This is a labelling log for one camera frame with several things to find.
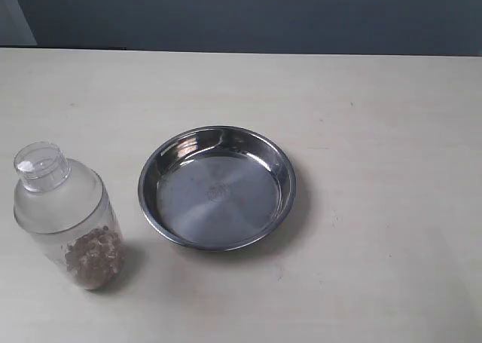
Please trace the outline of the clear plastic jar with beans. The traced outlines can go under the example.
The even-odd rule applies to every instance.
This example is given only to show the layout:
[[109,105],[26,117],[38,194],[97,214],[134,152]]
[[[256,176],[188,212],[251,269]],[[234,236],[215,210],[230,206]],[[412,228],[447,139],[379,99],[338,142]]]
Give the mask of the clear plastic jar with beans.
[[14,168],[17,224],[79,287],[110,284],[124,266],[126,249],[99,174],[51,142],[19,150]]

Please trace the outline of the round stainless steel plate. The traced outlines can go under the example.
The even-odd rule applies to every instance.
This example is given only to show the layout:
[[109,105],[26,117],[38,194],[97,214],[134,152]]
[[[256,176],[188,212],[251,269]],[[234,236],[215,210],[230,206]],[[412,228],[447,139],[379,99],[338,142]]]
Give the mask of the round stainless steel plate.
[[234,126],[205,126],[159,146],[139,176],[149,224],[180,246],[227,252],[265,238],[290,213],[297,178],[267,137]]

